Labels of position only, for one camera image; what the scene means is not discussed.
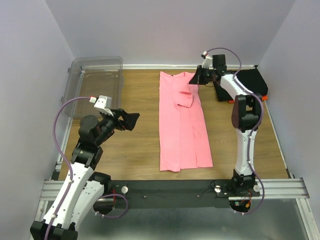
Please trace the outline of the clear plastic bin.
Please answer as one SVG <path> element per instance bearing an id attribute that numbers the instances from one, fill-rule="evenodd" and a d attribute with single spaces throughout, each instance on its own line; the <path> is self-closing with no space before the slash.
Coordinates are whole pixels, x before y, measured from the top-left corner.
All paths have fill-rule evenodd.
<path id="1" fill-rule="evenodd" d="M 71 63 L 62 102 L 76 97 L 111 97 L 111 109 L 121 107 L 123 59 L 120 56 L 81 57 Z"/>

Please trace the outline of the pink t shirt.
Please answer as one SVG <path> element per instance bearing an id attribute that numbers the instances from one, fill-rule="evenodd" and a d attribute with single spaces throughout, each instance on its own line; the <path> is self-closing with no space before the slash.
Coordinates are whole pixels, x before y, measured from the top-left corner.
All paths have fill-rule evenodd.
<path id="1" fill-rule="evenodd" d="M 180 172 L 211 168 L 213 160 L 199 87 L 194 75 L 181 72 L 159 75 L 159 168 Z"/>

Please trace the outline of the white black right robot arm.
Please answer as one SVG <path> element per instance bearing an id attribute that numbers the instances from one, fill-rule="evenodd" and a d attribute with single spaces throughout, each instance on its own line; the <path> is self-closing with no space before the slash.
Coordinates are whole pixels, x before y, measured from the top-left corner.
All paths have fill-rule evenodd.
<path id="1" fill-rule="evenodd" d="M 237 158 L 231 180 L 218 186 L 233 196 L 244 196 L 256 183 L 254 167 L 254 145 L 258 128 L 264 116 L 262 97 L 246 88 L 236 73 L 227 70 L 226 56 L 209 56 L 205 51 L 201 57 L 203 63 L 189 81 L 190 85 L 214 83 L 221 87 L 233 99 L 231 123 L 237 135 Z"/>

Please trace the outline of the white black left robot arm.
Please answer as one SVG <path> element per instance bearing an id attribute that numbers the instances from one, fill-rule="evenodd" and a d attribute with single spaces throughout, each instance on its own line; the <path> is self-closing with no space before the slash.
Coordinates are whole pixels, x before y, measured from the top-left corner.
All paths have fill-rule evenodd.
<path id="1" fill-rule="evenodd" d="M 69 171 L 51 208 L 40 221 L 34 221 L 30 233 L 35 240 L 76 240 L 78 230 L 94 203 L 100 198 L 126 197 L 114 192 L 111 177 L 96 172 L 103 154 L 102 143 L 116 130 L 132 131 L 139 113 L 113 109 L 99 120 L 87 115 L 79 122 L 79 139 L 69 161 Z"/>

